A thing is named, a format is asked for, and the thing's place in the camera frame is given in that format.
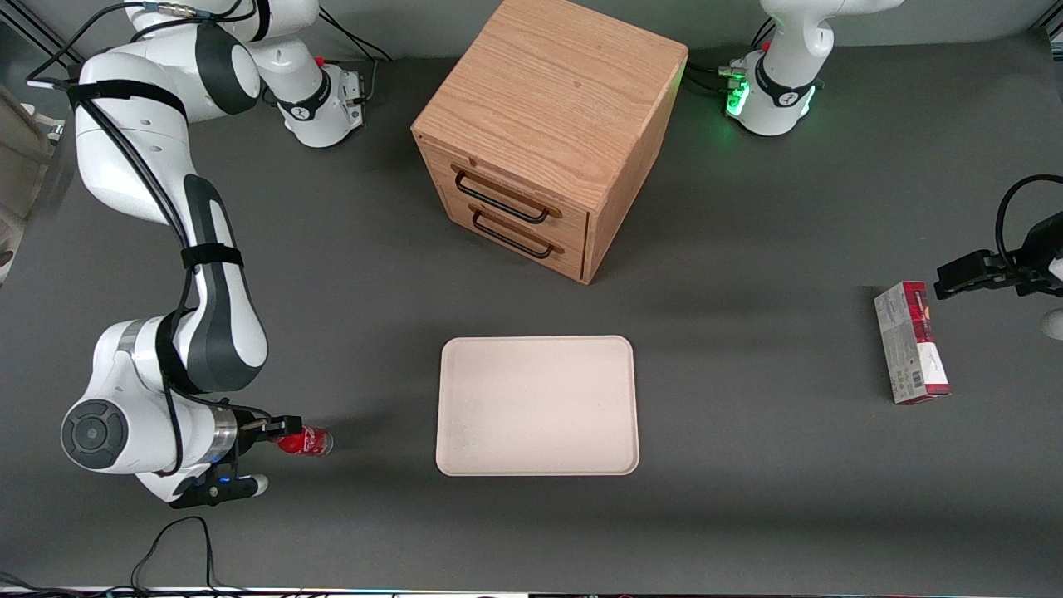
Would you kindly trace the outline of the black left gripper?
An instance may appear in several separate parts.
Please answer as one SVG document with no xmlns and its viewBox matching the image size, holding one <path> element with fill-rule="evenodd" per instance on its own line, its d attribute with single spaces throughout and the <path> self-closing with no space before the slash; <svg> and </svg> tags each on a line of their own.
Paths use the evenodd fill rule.
<svg viewBox="0 0 1063 598">
<path fill-rule="evenodd" d="M 1009 257 L 1015 268 L 1013 276 L 1000 255 L 988 249 L 973 251 L 937 268 L 937 298 L 944 301 L 977 289 L 1015 287 L 1019 297 L 1033 294 L 1062 296 L 1061 274 L 1051 266 L 1061 264 L 1062 212 L 1041 220 L 1030 228 L 1017 250 Z"/>
</svg>

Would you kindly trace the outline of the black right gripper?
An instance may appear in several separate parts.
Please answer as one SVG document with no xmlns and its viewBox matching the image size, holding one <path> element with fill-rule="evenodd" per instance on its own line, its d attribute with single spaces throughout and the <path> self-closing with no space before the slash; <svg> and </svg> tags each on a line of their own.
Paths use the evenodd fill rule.
<svg viewBox="0 0 1063 598">
<path fill-rule="evenodd" d="M 271 439 L 299 435 L 303 431 L 300 416 L 272 417 L 261 409 L 244 408 L 234 408 L 233 415 L 237 424 L 237 435 L 233 444 L 234 466 L 238 465 L 239 459 L 255 444 L 271 442 Z"/>
</svg>

